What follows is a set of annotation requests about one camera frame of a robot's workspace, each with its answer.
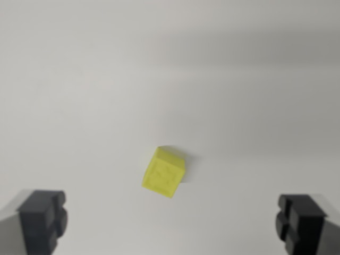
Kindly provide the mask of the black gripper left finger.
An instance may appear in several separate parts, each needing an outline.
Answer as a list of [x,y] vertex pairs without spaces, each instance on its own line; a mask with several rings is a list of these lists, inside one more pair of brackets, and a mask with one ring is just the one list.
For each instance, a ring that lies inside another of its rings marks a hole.
[[1,254],[53,254],[67,228],[62,190],[24,189],[1,208]]

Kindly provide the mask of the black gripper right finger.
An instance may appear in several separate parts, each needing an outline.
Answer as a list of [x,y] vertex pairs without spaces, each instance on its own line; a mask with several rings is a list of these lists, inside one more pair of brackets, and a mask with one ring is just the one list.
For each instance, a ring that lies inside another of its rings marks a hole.
[[339,209],[320,194],[282,194],[275,227],[290,255],[339,254]]

